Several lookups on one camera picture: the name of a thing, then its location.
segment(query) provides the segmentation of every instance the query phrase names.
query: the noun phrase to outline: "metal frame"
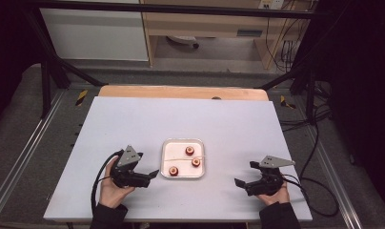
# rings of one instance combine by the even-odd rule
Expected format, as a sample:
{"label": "metal frame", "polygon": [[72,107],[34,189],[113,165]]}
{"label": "metal frame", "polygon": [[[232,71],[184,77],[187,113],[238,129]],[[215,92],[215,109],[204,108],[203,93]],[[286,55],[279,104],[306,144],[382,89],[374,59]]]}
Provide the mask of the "metal frame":
{"label": "metal frame", "polygon": [[[299,111],[301,112],[304,118],[307,117],[306,105],[303,103],[303,100],[300,97],[294,97],[295,103],[298,106]],[[308,133],[311,137],[312,142],[315,141],[316,130],[313,126],[308,126]],[[340,177],[338,176],[337,171],[330,160],[329,155],[327,154],[323,143],[321,140],[318,141],[316,147],[316,155],[321,165],[321,168],[326,175],[326,179],[329,182],[330,187],[332,188],[333,193],[337,197],[341,215],[344,218],[344,221],[347,224],[348,228],[351,229],[360,229],[362,228],[361,221],[359,220],[358,214],[351,203],[350,198],[348,197],[347,191],[345,190]]]}
{"label": "metal frame", "polygon": [[46,117],[44,119],[41,119],[38,122],[38,125],[35,128],[34,132],[32,133],[29,141],[27,142],[27,144],[24,147],[23,151],[21,152],[20,156],[17,158],[16,162],[14,163],[13,167],[11,168],[5,181],[1,185],[1,187],[0,187],[0,213],[2,212],[3,207],[5,206],[11,193],[13,192],[14,187],[16,186],[18,180],[20,179],[21,175],[23,174],[24,169],[26,169],[27,164],[29,163],[32,154],[35,152],[35,149],[37,148],[39,142],[41,141],[42,136],[44,135],[44,132],[47,131],[47,128],[49,127],[56,111],[58,110],[59,105],[61,103],[61,100],[62,100],[65,92],[66,91],[64,91],[64,90],[60,90],[55,95],[55,97],[52,101],[51,111],[46,115]]}
{"label": "metal frame", "polygon": [[68,88],[71,84],[66,71],[70,71],[79,77],[90,82],[94,86],[104,86],[107,83],[100,82],[86,73],[76,69],[73,65],[61,59],[55,52],[53,45],[47,39],[36,18],[34,9],[62,9],[62,10],[103,10],[103,11],[136,11],[136,12],[160,12],[160,13],[188,13],[206,15],[229,15],[246,17],[269,17],[269,18],[296,18],[322,20],[331,18],[327,12],[311,11],[289,11],[289,10],[253,10],[240,8],[219,8],[219,7],[198,7],[198,6],[176,6],[176,5],[152,5],[152,4],[127,4],[127,3],[100,3],[100,2],[77,2],[77,1],[48,1],[48,0],[28,0],[21,5],[27,22],[36,34],[42,46],[45,62],[42,63],[44,95],[44,110],[42,116],[51,108],[50,85],[48,77],[51,76],[58,88]]}

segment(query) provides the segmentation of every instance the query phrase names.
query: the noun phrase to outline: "wire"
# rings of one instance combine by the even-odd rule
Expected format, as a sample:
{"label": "wire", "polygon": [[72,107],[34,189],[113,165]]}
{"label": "wire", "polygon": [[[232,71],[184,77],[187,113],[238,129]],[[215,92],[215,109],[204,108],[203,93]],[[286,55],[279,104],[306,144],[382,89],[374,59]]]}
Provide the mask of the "wire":
{"label": "wire", "polygon": [[288,5],[290,5],[291,3],[294,4],[294,1],[295,1],[295,0],[293,0],[293,1],[288,1],[284,6],[281,7],[281,9],[284,10],[284,9],[285,9],[286,7],[288,7]]}
{"label": "wire", "polygon": [[100,181],[103,180],[103,179],[110,178],[110,177],[111,177],[111,176],[103,177],[103,178],[99,179],[98,182],[100,182]]}
{"label": "wire", "polygon": [[73,223],[72,222],[67,222],[68,229],[73,229]]}
{"label": "wire", "polygon": [[300,60],[297,61],[296,66],[299,66],[305,62],[307,58],[310,58],[309,56],[313,54],[313,52],[316,50],[316,47],[318,47],[324,40],[328,37],[328,35],[332,32],[334,27],[337,25],[338,21],[343,16],[344,12],[347,10],[348,7],[350,7],[351,3],[354,0],[349,0],[347,5],[344,7],[343,11],[337,16],[333,24],[329,27],[329,29],[321,36],[320,39],[314,44],[314,46],[308,51],[308,53],[305,54]]}
{"label": "wire", "polygon": [[109,156],[109,158],[107,158],[107,160],[104,162],[103,166],[101,166],[100,171],[98,171],[97,177],[95,178],[94,184],[92,185],[92,189],[91,189],[91,211],[93,214],[94,214],[94,210],[95,210],[95,206],[96,206],[95,193],[97,192],[98,182],[100,182],[100,180],[102,180],[102,179],[108,178],[108,177],[104,177],[104,178],[100,179],[101,173],[103,172],[104,168],[109,163],[109,161],[113,157],[121,155],[122,152],[123,151],[121,150],[121,151],[115,152],[111,156]]}
{"label": "wire", "polygon": [[286,69],[286,73],[288,72],[288,63],[290,63],[290,66],[289,66],[289,69],[291,70],[291,67],[292,67],[292,64],[293,64],[293,53],[294,53],[294,50],[297,46],[297,44],[299,43],[300,41],[300,38],[302,37],[302,33],[304,31],[304,25],[308,22],[308,20],[304,20],[304,19],[295,19],[293,21],[293,23],[290,25],[289,28],[287,28],[284,32],[284,34],[282,35],[282,38],[281,39],[284,39],[284,37],[287,35],[288,31],[291,29],[291,27],[297,22],[297,26],[298,26],[298,35],[297,35],[297,38],[296,38],[296,41],[293,42],[293,41],[289,41],[289,48],[288,48],[288,51],[284,54],[284,58],[286,58],[286,61],[285,61],[285,69]]}
{"label": "wire", "polygon": [[314,2],[316,2],[316,0],[311,0],[311,5],[308,7],[307,11],[310,11],[313,9],[313,7],[315,6]]}
{"label": "wire", "polygon": [[[320,106],[318,106],[316,109],[314,109],[314,120],[315,120],[315,123],[314,123],[314,127],[316,129],[316,137],[315,137],[315,141],[314,141],[314,146],[312,148],[312,151],[310,153],[310,155],[308,156],[308,159],[306,160],[305,162],[305,165],[303,166],[298,178],[299,179],[296,179],[295,177],[293,176],[290,176],[290,175],[284,175],[284,176],[287,176],[287,177],[293,177],[296,179],[296,183],[291,181],[291,180],[288,180],[286,178],[284,178],[285,181],[293,184],[293,185],[296,185],[297,187],[300,188],[304,198],[306,199],[308,205],[309,205],[309,208],[314,211],[315,213],[319,214],[320,216],[323,216],[323,217],[326,217],[326,218],[330,218],[330,217],[334,217],[335,215],[338,214],[338,211],[339,211],[339,203],[338,203],[338,200],[337,200],[337,197],[335,196],[335,194],[332,192],[332,190],[329,189],[329,187],[327,187],[326,185],[322,184],[321,182],[317,181],[317,180],[314,180],[314,179],[311,179],[311,178],[308,178],[308,177],[304,177],[303,174],[305,173],[305,170],[306,168],[308,167],[310,161],[312,160],[312,157],[314,156],[314,152],[315,152],[315,149],[317,147],[317,144],[318,144],[318,140],[319,140],[319,130],[318,130],[318,126],[317,126],[317,122],[326,118],[327,116],[330,116],[331,114],[331,111],[330,109],[328,110],[325,110],[325,111],[322,111],[322,112],[318,112],[319,109],[321,109],[322,107],[325,107],[327,106],[327,104],[322,104]],[[281,123],[281,126],[284,126],[284,125],[293,125],[293,127],[291,129],[288,129],[288,130],[285,130],[285,131],[289,131],[289,130],[293,130],[293,129],[297,129],[297,128],[301,128],[303,126],[307,126],[310,124],[310,120],[309,119],[305,119],[305,120],[299,120],[299,121],[280,121]],[[310,203],[310,199],[309,199],[309,196],[306,192],[306,190],[302,187],[302,185],[300,184],[303,180],[307,180],[307,181],[310,181],[310,182],[313,182],[319,186],[321,186],[322,188],[324,188],[327,192],[329,192],[329,194],[332,196],[333,198],[333,201],[334,201],[334,211],[332,213],[322,213],[320,212],[319,210],[316,210]]]}
{"label": "wire", "polygon": [[275,61],[275,58],[274,58],[273,54],[271,53],[270,48],[269,48],[269,46],[268,46],[268,32],[269,32],[269,27],[270,27],[270,17],[267,18],[266,48],[267,48],[267,51],[268,51],[269,55],[271,56],[271,59],[273,60],[274,64],[276,65],[276,67],[277,67],[280,71],[284,72],[284,70],[281,69],[281,66],[278,65],[278,63]]}

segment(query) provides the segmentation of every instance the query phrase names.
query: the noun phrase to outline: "white tray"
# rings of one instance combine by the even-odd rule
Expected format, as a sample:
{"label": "white tray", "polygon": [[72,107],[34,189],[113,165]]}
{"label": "white tray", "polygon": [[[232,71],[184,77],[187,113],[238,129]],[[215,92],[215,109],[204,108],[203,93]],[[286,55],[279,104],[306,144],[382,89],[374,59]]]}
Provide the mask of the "white tray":
{"label": "white tray", "polygon": [[[186,154],[186,148],[192,146],[192,156]],[[198,157],[201,163],[198,167],[192,165],[192,160]],[[172,177],[169,170],[177,167],[178,175]],[[199,139],[170,138],[163,143],[161,174],[169,179],[195,179],[205,173],[204,144]]]}

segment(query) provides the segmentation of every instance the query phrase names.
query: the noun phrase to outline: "white tabletop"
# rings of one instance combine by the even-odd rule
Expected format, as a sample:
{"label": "white tabletop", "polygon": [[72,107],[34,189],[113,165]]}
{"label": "white tabletop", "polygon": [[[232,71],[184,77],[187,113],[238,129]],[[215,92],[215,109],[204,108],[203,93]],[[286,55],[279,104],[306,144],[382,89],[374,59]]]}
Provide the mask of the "white tabletop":
{"label": "white tabletop", "polygon": [[[124,200],[128,221],[257,221],[265,205],[234,185],[260,171],[249,162],[264,156],[291,159],[272,102],[244,100],[96,97],[44,218],[91,221],[91,187],[104,161],[131,145],[144,153],[135,168],[160,169],[168,138],[198,138],[205,148],[205,175],[174,180],[160,173],[149,188]],[[280,169],[297,177],[294,166]],[[304,197],[288,185],[299,220],[312,220]]]}

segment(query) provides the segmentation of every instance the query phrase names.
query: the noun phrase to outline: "hand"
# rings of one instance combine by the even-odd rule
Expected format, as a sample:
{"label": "hand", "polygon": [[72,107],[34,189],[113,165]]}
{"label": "hand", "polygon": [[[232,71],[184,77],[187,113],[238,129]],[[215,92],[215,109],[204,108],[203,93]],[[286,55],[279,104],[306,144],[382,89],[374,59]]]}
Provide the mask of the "hand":
{"label": "hand", "polygon": [[263,200],[267,206],[270,206],[276,202],[279,202],[279,203],[289,202],[290,194],[288,193],[287,181],[284,181],[282,183],[281,188],[274,195],[267,196],[262,194],[262,195],[257,195],[256,197]]}
{"label": "hand", "polygon": [[123,187],[120,188],[114,184],[110,176],[111,167],[114,164],[114,162],[117,160],[118,156],[115,156],[110,163],[106,166],[106,172],[104,177],[107,177],[102,180],[101,182],[101,189],[100,189],[100,204],[109,207],[109,208],[116,208],[118,207],[122,200],[133,190],[135,190],[135,187]]}

